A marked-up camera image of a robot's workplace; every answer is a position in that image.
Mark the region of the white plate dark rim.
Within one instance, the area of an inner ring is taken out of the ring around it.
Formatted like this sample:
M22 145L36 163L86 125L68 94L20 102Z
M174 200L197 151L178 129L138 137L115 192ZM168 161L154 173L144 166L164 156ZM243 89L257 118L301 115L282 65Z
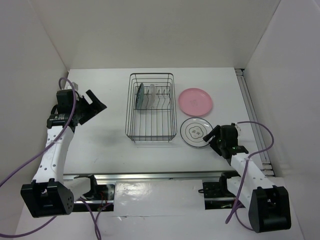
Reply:
M200 117L186 119L180 126L182 140L193 148L204 148L209 145L203 138L213 130L212 125Z

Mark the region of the blue floral green plate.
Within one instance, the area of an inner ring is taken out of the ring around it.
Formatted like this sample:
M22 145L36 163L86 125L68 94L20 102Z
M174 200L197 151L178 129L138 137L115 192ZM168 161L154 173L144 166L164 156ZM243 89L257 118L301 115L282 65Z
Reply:
M145 85L141 83L137 89L136 99L135 99L135 109L143 110L145 109Z

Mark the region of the clear glass plate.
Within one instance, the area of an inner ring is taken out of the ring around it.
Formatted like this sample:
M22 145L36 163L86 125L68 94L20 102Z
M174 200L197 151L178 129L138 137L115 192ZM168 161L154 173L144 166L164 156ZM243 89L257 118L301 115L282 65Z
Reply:
M157 92L156 86L154 84L151 84L149 86L149 89L148 89L147 109L151 109L152 108L152 106L153 106L153 104L155 102L156 92Z

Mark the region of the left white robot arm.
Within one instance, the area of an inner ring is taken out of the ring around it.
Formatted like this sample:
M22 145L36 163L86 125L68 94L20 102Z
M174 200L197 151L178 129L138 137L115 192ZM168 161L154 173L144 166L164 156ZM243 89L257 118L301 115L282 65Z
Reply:
M64 184L64 167L70 143L78 125L83 125L107 107L91 90L86 91L91 103L71 89L56 93L47 127L47 150L31 183L21 187L20 194L34 218L69 215L80 197L92 200L99 187L91 174L75 177Z

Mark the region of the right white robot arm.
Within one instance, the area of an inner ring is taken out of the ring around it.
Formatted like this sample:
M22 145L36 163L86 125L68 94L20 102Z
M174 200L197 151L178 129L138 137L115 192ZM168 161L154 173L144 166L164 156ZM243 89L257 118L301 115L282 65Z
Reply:
M220 177L218 190L223 196L235 195L228 224L237 210L248 211L251 230L264 233L288 230L292 226L289 193L284 186L276 186L252 161L255 153L238 144L236 123L217 125L203 140L234 169L234 176Z

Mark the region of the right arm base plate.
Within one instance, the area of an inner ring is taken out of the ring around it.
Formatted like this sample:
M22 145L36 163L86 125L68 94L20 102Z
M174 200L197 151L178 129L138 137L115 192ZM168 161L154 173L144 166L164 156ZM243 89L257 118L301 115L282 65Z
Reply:
M202 188L198 190L204 198L205 210L232 209L236 196L223 190L217 181L203 182Z

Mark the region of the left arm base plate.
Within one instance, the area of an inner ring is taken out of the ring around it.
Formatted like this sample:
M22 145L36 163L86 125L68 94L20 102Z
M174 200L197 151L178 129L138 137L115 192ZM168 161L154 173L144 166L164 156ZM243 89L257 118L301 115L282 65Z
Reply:
M98 213L99 211L114 211L114 199L116 192L116 185L114 183L97 184L94 186L94 190L91 190L91 185L87 182L75 183L73 181L69 181L65 182L64 185L71 190L74 196L73 213L89 211L79 198L85 200L93 213Z

